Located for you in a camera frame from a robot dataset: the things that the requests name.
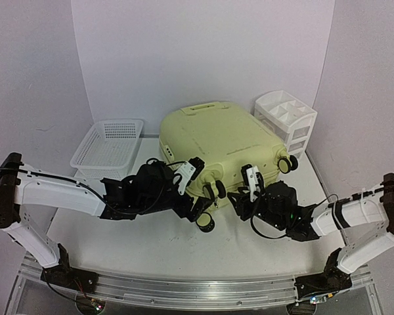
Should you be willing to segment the pale green hard-shell suitcase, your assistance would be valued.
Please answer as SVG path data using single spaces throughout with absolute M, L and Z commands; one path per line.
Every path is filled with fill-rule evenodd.
M 199 175 L 185 192 L 194 198 L 216 198 L 205 212 L 210 223 L 197 224 L 203 232 L 214 228 L 211 211 L 232 203 L 228 192 L 259 184 L 279 182 L 279 174 L 298 167 L 283 141 L 249 112 L 232 102 L 212 102 L 181 108 L 167 114 L 160 124 L 160 150 L 164 159 L 177 166 L 200 158 Z

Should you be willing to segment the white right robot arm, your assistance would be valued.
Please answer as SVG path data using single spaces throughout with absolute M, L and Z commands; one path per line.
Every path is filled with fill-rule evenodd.
M 301 276 L 296 287 L 304 294 L 331 292 L 351 286 L 351 274 L 394 247 L 394 173 L 377 186 L 334 202 L 300 206 L 296 190 L 284 182 L 266 187 L 251 184 L 227 194 L 243 221 L 260 219 L 297 242 L 318 240 L 334 232 L 371 227 L 357 241 L 333 251 L 319 274 Z

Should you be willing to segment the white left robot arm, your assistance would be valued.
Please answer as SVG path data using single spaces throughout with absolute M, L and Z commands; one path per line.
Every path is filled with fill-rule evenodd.
M 0 165 L 0 230 L 36 259 L 45 281 L 62 287 L 90 281 L 95 273 L 72 267 L 67 249 L 48 237 L 31 212 L 61 208 L 108 221 L 131 221 L 172 210 L 195 222 L 217 199 L 210 184 L 196 197 L 187 192 L 203 168 L 198 157 L 174 163 L 151 158 L 121 180 L 86 180 L 44 173 L 12 152 Z

